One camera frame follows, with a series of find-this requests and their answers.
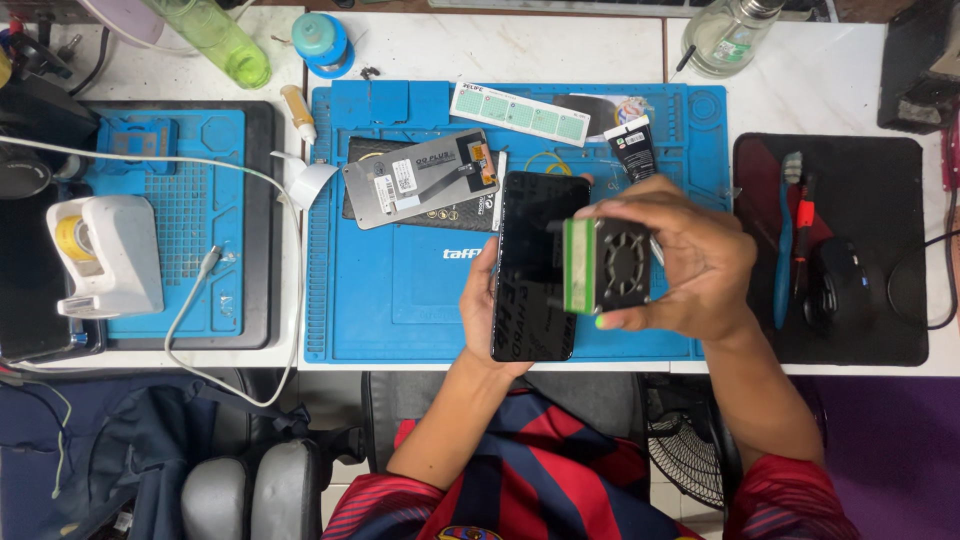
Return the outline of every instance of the black smartphone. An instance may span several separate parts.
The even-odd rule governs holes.
[[[563,238],[551,222],[590,204],[587,179],[513,171],[503,179],[491,356],[560,361],[573,353],[577,316],[563,310]]]

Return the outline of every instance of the green grid stencil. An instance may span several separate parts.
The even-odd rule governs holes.
[[[483,107],[483,94],[480,92],[464,90],[464,93],[460,95],[460,99],[457,100],[457,110],[460,112],[479,114],[481,107]]]
[[[554,134],[557,132],[557,122],[560,121],[560,115],[555,112],[537,109],[534,111],[534,121],[530,127],[538,132]]]
[[[560,125],[557,126],[557,135],[580,140],[580,134],[584,132],[584,121],[580,118],[570,116],[561,116]]]
[[[529,128],[534,121],[534,108],[529,105],[513,103],[510,105],[510,111],[507,112],[507,123],[522,128]]]
[[[507,117],[507,100],[500,99],[498,97],[487,96],[487,99],[484,100],[483,109],[480,111],[480,114],[484,117],[500,120],[502,122]]]

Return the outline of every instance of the black mouse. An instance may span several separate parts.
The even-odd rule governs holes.
[[[804,317],[823,337],[863,334],[874,325],[870,281],[849,239],[828,238],[813,250]]]

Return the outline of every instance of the mouse pad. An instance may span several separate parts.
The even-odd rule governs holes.
[[[818,175],[808,246],[812,251],[835,235],[852,241],[870,286],[869,304],[863,308],[876,313],[866,331],[818,335],[792,294],[783,328],[774,330],[780,164],[798,151],[804,154],[804,172]],[[898,317],[886,293],[887,277],[897,261],[924,243],[922,168],[923,149],[910,138],[744,134],[737,139],[733,185],[742,191],[733,213],[757,246],[748,303],[781,363],[916,366],[926,361],[926,329]],[[800,190],[794,186],[788,197],[791,211],[799,201]],[[791,293],[796,275],[794,264]],[[916,252],[900,266],[891,287],[900,311],[921,320],[926,319],[925,276],[925,259]]]

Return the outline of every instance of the clear glass bottle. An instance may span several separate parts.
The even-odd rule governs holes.
[[[687,65],[704,77],[723,79],[746,67],[756,48],[780,16],[785,0],[715,0],[686,25],[685,54],[696,45]]]
[[[267,55],[214,0],[143,0],[177,34],[241,88],[260,88],[272,74]]]

